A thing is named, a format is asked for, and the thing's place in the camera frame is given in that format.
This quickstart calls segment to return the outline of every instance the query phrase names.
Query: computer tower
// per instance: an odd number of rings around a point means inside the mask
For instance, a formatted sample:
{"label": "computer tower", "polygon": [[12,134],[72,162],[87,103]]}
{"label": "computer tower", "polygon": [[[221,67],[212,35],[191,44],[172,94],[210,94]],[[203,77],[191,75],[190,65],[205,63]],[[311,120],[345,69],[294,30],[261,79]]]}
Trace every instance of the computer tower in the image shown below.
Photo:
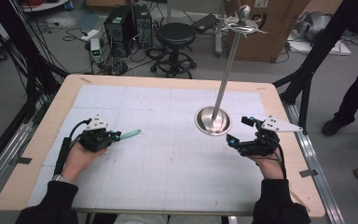
{"label": "computer tower", "polygon": [[130,42],[136,36],[131,6],[114,6],[103,25],[109,42]]}
{"label": "computer tower", "polygon": [[152,17],[149,14],[147,5],[140,4],[132,7],[135,18],[137,41],[139,48],[153,47]]}
{"label": "computer tower", "polygon": [[112,56],[119,58],[127,58],[130,56],[130,47],[128,43],[113,42],[111,48]]}

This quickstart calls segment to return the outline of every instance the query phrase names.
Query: metal rod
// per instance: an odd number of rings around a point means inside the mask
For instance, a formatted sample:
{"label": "metal rod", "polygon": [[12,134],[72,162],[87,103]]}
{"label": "metal rod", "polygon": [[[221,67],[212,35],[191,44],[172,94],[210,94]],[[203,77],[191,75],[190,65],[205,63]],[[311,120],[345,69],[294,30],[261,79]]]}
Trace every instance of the metal rod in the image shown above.
{"label": "metal rod", "polygon": [[231,51],[228,55],[228,60],[226,64],[225,73],[223,74],[222,82],[220,84],[219,93],[217,95],[216,104],[214,105],[214,110],[212,113],[212,121],[216,119],[217,113],[219,112],[220,105],[222,104],[223,94],[225,94],[226,85],[228,81],[228,75],[231,72],[231,65],[234,62],[235,54],[237,53],[238,43],[240,43],[240,33],[235,33],[234,41],[231,46]]}
{"label": "metal rod", "polygon": [[171,18],[172,18],[172,0],[167,0],[167,23],[171,22]]}

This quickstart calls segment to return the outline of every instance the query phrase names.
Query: black sleeve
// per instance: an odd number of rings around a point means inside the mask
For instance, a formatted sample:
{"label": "black sleeve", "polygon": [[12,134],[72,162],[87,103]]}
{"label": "black sleeve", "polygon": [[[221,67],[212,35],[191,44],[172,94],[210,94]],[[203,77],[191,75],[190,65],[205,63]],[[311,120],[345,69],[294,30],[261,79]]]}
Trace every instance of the black sleeve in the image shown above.
{"label": "black sleeve", "polygon": [[78,187],[61,181],[48,182],[42,202],[20,212],[16,224],[77,224],[77,213],[71,210]]}
{"label": "black sleeve", "polygon": [[293,203],[289,181],[265,179],[261,183],[261,196],[255,203],[254,224],[259,223],[310,223],[306,208]]}

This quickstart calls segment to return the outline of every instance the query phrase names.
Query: round stool seat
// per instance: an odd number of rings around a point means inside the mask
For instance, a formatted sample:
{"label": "round stool seat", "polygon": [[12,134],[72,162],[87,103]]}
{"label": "round stool seat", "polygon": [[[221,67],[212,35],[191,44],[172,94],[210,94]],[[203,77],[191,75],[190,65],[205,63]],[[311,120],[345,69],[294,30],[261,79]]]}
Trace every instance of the round stool seat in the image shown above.
{"label": "round stool seat", "polygon": [[182,48],[194,42],[196,32],[187,24],[171,22],[158,29],[157,39],[169,48]]}

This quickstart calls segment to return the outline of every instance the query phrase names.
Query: person's leg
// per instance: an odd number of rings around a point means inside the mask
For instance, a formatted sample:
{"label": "person's leg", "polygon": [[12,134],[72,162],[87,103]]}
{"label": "person's leg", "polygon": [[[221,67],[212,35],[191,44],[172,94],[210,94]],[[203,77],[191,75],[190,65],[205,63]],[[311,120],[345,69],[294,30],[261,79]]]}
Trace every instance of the person's leg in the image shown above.
{"label": "person's leg", "polygon": [[115,224],[167,224],[166,215],[119,214]]}
{"label": "person's leg", "polygon": [[169,224],[221,224],[221,217],[211,216],[171,216]]}
{"label": "person's leg", "polygon": [[358,110],[358,76],[348,89],[334,118],[327,121],[322,128],[322,133],[335,134],[340,128],[355,121],[354,115]]}

